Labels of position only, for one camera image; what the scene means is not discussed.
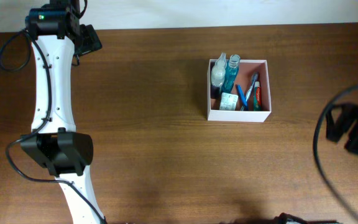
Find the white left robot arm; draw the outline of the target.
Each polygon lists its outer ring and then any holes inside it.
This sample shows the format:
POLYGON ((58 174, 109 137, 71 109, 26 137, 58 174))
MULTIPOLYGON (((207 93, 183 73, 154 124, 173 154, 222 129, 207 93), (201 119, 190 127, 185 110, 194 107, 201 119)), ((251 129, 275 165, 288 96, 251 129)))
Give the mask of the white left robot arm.
POLYGON ((76 131, 71 108, 72 61, 101 48, 93 28, 80 24, 85 10, 79 1, 50 1, 25 19, 36 100, 32 132, 21 137, 21 149, 60 185, 74 223, 105 223, 90 177, 93 141, 76 131))

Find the green toothpaste tube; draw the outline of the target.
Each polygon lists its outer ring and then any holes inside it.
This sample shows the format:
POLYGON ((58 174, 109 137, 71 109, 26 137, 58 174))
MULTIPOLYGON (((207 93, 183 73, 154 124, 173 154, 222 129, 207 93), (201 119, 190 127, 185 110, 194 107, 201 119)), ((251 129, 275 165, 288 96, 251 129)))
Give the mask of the green toothpaste tube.
POLYGON ((254 84, 254 111, 262 110, 262 102, 261 102, 261 87, 260 82, 256 81, 254 84))

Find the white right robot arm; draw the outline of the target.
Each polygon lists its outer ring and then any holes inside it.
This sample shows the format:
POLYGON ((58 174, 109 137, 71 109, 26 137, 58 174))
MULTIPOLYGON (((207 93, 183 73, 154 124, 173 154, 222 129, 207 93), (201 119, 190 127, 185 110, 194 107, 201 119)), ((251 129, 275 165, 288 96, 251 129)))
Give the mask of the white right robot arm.
MULTIPOLYGON (((358 105, 352 103, 343 103, 330 106, 330 109, 322 112, 326 118, 326 139, 331 142, 338 142, 342 136, 347 133, 348 140, 344 146, 345 150, 358 156, 358 105)), ((319 120, 313 136, 313 157, 318 172, 324 183, 335 196, 338 202, 347 210, 347 212, 358 221, 357 212, 347 204, 339 192, 330 183, 318 156, 318 138, 322 121, 319 120)))

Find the green soap bar box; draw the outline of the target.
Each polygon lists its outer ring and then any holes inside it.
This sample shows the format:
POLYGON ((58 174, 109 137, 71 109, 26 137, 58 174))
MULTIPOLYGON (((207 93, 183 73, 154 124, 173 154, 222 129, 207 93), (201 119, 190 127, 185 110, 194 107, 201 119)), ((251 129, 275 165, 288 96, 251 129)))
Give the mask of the green soap bar box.
POLYGON ((238 96, 231 93, 222 93, 219 105, 220 110, 235 111, 237 106, 238 96))

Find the purple foam soap dispenser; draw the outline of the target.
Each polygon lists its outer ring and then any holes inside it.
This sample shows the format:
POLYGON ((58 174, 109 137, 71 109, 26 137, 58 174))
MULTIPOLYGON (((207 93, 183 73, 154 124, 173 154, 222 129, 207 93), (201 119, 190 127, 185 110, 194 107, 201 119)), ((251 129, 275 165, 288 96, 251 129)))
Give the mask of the purple foam soap dispenser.
POLYGON ((222 52, 211 70, 210 93, 212 99, 218 99, 220 96, 221 87, 226 76, 226 66, 226 53, 222 52))

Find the blue white toothbrush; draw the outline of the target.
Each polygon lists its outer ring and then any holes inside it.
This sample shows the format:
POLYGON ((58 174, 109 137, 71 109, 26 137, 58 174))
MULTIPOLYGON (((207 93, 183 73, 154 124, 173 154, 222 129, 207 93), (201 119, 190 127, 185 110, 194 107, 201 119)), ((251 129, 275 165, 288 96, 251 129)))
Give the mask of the blue white toothbrush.
POLYGON ((259 72, 254 72, 254 74, 251 76, 250 87, 248 88, 247 92, 244 93, 247 100, 247 104, 252 94, 252 90, 254 89, 254 84, 258 80, 258 77, 259 77, 259 72))

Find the blue disposable razor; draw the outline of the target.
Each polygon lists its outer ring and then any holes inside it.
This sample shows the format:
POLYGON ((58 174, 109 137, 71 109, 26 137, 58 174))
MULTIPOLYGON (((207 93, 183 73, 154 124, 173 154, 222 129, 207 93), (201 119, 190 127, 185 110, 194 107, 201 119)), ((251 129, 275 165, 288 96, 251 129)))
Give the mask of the blue disposable razor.
POLYGON ((236 88, 237 88, 237 92, 239 94, 239 97, 242 101, 242 108, 241 108, 241 111, 247 111, 248 110, 248 104, 247 104, 247 100, 246 100, 246 97, 245 97, 245 94, 244 92, 242 91, 242 88, 240 85, 236 85, 236 88))

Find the blue mouthwash bottle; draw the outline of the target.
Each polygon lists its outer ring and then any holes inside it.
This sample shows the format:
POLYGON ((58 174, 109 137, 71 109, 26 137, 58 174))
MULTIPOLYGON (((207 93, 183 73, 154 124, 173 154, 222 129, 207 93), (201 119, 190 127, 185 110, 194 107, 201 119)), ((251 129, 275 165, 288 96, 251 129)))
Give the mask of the blue mouthwash bottle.
POLYGON ((231 55, 226 67, 225 80, 221 87, 221 91, 223 93, 230 93, 232 91, 234 82, 239 72, 240 61, 241 58, 239 55, 231 55))

